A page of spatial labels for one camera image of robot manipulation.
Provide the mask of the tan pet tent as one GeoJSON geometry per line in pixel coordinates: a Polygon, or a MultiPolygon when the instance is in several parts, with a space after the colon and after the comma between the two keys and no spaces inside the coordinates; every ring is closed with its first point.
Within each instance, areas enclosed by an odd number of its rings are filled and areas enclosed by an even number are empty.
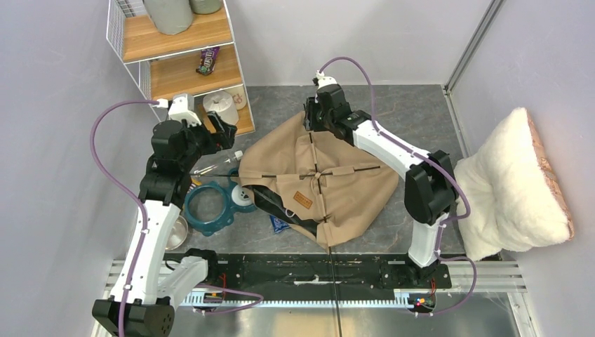
{"type": "Polygon", "coordinates": [[[323,222],[321,197],[314,178],[288,174],[314,173],[309,135],[299,112],[249,147],[240,174],[281,174],[277,178],[239,178],[255,205],[288,223],[323,249],[360,237],[395,192],[399,176],[371,154],[337,139],[328,131],[312,132],[319,171],[340,167],[382,168],[345,176],[320,178],[326,204],[323,222]]]}

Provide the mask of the black tent pole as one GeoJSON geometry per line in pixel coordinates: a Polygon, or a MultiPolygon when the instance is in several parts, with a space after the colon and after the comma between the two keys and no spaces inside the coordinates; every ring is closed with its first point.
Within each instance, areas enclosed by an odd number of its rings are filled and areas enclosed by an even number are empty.
{"type": "MultiPolygon", "coordinates": [[[[312,132],[308,132],[309,135],[309,141],[310,141],[310,145],[312,146],[312,154],[313,154],[313,158],[314,158],[314,171],[315,171],[315,175],[320,173],[319,171],[319,165],[318,165],[318,159],[316,156],[316,147],[314,144],[314,138],[312,135],[312,132]]],[[[325,201],[323,199],[323,193],[322,193],[322,184],[320,181],[320,178],[315,177],[314,181],[316,182],[316,186],[318,188],[319,191],[319,195],[321,197],[321,210],[323,211],[323,222],[327,223],[327,212],[326,212],[326,204],[325,201]]],[[[333,288],[333,302],[335,305],[335,314],[336,314],[336,320],[337,320],[337,331],[338,331],[338,336],[339,337],[343,337],[343,331],[342,331],[342,320],[341,320],[341,314],[340,314],[340,306],[338,303],[338,289],[337,289],[337,282],[336,282],[336,274],[335,274],[335,264],[334,264],[334,260],[333,260],[333,252],[332,252],[332,248],[330,246],[330,244],[328,244],[327,247],[327,252],[328,252],[328,259],[329,259],[329,264],[330,264],[330,272],[331,272],[331,277],[332,277],[332,288],[333,288]]]]}
{"type": "MultiPolygon", "coordinates": [[[[364,171],[371,171],[382,168],[380,165],[377,166],[367,166],[363,168],[353,168],[353,167],[340,167],[334,168],[331,170],[323,171],[323,172],[314,172],[314,173],[306,173],[306,174],[288,174],[288,176],[296,176],[299,179],[304,178],[321,178],[324,176],[345,176],[353,173],[364,172],[364,171]]],[[[200,177],[214,177],[214,178],[277,178],[281,176],[281,174],[261,174],[261,173],[254,173],[254,174],[240,174],[237,170],[231,170],[229,173],[226,174],[218,174],[218,173],[199,173],[199,172],[192,172],[189,174],[192,178],[200,178],[200,177]]]]}

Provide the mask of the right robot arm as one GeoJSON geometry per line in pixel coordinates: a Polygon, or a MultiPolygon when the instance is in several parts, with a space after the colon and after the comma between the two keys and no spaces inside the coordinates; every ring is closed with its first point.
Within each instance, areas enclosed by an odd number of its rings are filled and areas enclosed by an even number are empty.
{"type": "Polygon", "coordinates": [[[305,127],[329,131],[393,169],[405,183],[404,205],[414,220],[405,278],[414,287],[430,282],[439,266],[445,221],[458,197],[447,153],[430,153],[374,124],[370,115],[352,110],[339,84],[320,83],[305,103],[305,127]]]}

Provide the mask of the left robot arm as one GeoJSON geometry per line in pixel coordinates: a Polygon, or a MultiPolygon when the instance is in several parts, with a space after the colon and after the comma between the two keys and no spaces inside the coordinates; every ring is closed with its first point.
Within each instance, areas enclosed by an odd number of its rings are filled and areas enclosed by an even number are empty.
{"type": "Polygon", "coordinates": [[[113,336],[168,336],[175,311],[199,283],[213,286],[220,268],[200,253],[181,260],[160,278],[166,244],[189,192],[190,171],[205,155],[228,150],[237,128],[215,112],[214,126],[168,119],[153,128],[153,153],[147,160],[139,194],[138,217],[123,270],[106,299],[93,304],[92,316],[113,336]]]}

